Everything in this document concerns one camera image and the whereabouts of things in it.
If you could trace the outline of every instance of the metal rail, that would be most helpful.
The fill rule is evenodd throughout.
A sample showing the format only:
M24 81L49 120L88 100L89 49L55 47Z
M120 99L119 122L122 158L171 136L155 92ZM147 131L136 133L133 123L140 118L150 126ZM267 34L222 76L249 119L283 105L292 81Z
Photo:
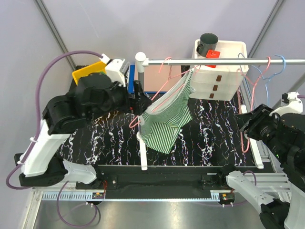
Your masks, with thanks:
M302 65L305 64L305 59L291 59L285 61L287 65ZM253 58L235 58L235 59L180 59L180 60L147 60L143 62L143 66L148 65L267 65L268 59L253 59ZM272 65L284 64L282 59L271 60Z

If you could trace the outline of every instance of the red block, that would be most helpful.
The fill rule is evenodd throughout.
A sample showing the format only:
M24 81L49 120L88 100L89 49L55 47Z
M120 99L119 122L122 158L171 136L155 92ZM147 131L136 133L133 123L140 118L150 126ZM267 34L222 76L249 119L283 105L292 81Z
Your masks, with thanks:
M208 59L218 59L219 56L220 56L219 51L209 50L205 57ZM216 65L207 65L207 66L210 68L216 68Z

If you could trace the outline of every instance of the yellow tray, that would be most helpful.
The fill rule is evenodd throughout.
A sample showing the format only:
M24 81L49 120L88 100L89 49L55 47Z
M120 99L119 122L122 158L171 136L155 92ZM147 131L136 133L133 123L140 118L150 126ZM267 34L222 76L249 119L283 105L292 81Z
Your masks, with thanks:
M105 67L106 67L105 63L103 63L102 61L98 61L97 63L91 64L87 67L72 72L72 76L77 85L80 78L88 76L91 73L100 73L100 72L106 73Z

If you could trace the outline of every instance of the white plastic drawer unit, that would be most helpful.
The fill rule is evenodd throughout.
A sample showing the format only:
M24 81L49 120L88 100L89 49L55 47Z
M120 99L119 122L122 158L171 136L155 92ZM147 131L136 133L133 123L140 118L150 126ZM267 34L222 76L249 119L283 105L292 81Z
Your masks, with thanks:
M193 58L205 59L195 51L198 44L199 39L194 44ZM237 58L240 52L247 58L244 42L218 41L215 50L220 52L219 58ZM238 65L217 65L216 68L201 66L200 70L192 77L191 86L196 92L190 94L190 98L231 100L244 79L240 72L237 73L239 68ZM242 66L245 74L248 69L247 65Z

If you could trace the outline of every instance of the black mug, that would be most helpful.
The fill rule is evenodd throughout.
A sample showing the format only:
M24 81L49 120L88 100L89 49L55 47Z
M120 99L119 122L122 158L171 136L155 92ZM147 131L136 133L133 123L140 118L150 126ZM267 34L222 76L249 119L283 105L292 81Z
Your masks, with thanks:
M217 43L218 37L215 34L204 33L200 36L200 44L196 51L205 57L209 50L215 50Z

